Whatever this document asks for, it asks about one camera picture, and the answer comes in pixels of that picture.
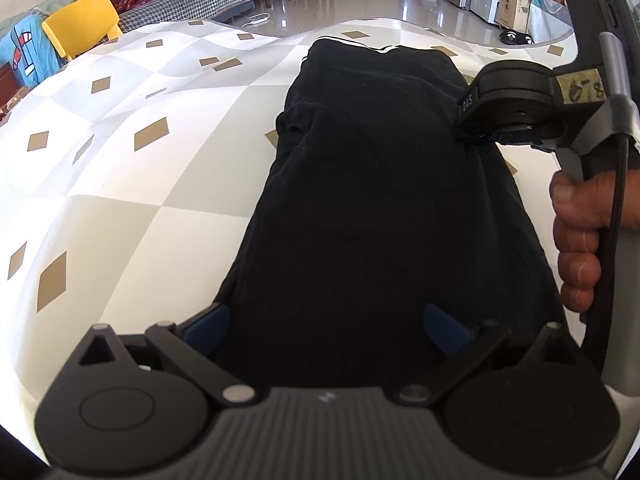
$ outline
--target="human hand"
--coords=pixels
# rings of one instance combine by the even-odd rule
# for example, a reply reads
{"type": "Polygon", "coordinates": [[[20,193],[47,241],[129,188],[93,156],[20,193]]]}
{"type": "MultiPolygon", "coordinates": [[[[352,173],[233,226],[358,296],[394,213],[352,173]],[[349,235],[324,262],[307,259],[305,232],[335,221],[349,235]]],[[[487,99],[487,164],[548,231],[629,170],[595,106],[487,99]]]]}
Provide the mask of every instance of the human hand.
{"type": "MultiPolygon", "coordinates": [[[[613,171],[599,173],[582,184],[574,184],[561,171],[551,179],[554,240],[564,281],[560,298],[575,312],[584,312],[593,303],[593,287],[600,279],[600,262],[595,255],[598,229],[609,225],[614,183],[613,171]]],[[[620,228],[640,231],[640,170],[628,172],[620,228]]]]}

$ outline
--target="tiled floor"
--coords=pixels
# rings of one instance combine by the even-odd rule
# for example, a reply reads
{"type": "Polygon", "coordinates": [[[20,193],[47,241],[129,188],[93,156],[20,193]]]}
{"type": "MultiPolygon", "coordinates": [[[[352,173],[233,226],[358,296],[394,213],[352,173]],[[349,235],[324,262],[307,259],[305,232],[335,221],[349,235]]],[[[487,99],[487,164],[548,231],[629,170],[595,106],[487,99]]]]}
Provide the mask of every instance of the tiled floor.
{"type": "Polygon", "coordinates": [[[465,41],[500,44],[497,27],[447,0],[275,0],[269,9],[262,0],[255,3],[256,9],[246,15],[268,12],[268,22],[247,25],[247,19],[237,17],[233,25],[259,34],[291,36],[355,18],[397,18],[465,41]]]}

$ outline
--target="folded black garment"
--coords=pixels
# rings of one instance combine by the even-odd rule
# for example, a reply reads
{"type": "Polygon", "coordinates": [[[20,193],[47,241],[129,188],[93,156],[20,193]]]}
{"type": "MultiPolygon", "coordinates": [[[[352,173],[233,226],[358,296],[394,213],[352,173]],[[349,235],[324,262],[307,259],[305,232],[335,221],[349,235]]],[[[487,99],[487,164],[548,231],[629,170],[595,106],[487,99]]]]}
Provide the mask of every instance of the folded black garment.
{"type": "Polygon", "coordinates": [[[465,88],[437,50],[313,44],[216,298],[231,311],[217,363],[257,387],[401,384],[442,359],[427,303],[469,326],[563,319],[497,147],[454,142],[465,88]]]}

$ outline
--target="metal screw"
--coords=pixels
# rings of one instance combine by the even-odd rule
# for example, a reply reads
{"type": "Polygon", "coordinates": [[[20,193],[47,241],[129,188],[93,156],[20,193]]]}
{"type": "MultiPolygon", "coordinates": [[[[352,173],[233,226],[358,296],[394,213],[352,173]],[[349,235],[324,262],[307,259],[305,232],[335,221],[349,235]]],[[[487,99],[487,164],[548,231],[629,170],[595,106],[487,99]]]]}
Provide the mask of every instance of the metal screw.
{"type": "Polygon", "coordinates": [[[425,402],[429,399],[429,395],[429,389],[422,384],[407,384],[400,390],[400,399],[404,402],[425,402]]]}
{"type": "Polygon", "coordinates": [[[222,390],[222,396],[229,402],[249,402],[255,397],[255,390],[246,384],[234,384],[222,390]]]}

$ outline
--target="yellow chair backrest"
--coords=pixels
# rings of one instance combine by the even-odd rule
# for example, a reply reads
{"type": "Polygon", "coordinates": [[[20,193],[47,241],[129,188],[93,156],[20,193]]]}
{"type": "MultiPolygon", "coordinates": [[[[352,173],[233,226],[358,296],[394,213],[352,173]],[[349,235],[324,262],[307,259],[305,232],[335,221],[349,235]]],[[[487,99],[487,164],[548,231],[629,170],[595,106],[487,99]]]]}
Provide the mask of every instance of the yellow chair backrest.
{"type": "Polygon", "coordinates": [[[120,36],[119,21],[110,0],[78,0],[50,15],[42,28],[58,55],[71,61],[105,36],[120,36]]]}

